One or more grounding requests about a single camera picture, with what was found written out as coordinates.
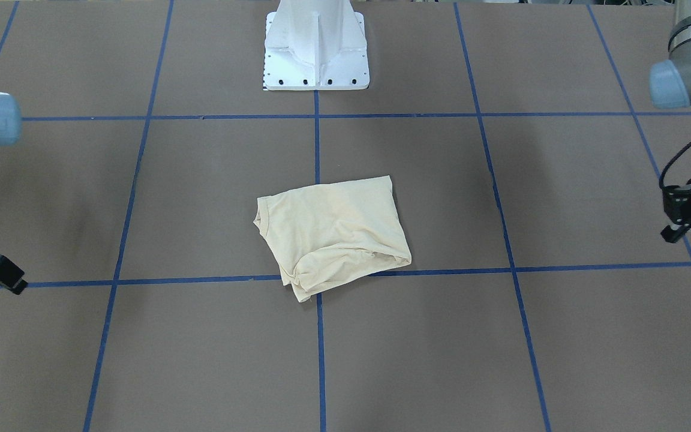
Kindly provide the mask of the brown table mat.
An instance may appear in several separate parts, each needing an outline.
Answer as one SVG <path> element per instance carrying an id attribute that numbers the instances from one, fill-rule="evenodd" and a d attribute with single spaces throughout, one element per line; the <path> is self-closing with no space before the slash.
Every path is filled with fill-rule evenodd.
<path id="1" fill-rule="evenodd" d="M 0 431 L 691 431 L 674 7 L 357 3 L 319 93 L 275 8 L 0 2 Z"/>

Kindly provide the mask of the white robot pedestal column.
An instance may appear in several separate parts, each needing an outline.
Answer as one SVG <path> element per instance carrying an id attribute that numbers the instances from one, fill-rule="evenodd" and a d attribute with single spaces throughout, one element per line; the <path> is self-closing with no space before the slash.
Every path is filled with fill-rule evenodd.
<path id="1" fill-rule="evenodd" d="M 365 17 L 349 1 L 281 1 L 265 18 L 265 91 L 370 86 Z"/>

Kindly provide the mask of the beige long-sleeve printed shirt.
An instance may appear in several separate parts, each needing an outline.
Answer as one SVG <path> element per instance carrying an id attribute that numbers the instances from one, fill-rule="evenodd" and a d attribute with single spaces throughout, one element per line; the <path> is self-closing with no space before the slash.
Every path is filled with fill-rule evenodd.
<path id="1" fill-rule="evenodd" d="M 413 260 L 389 175 L 258 197 L 253 224 L 300 303 Z"/>

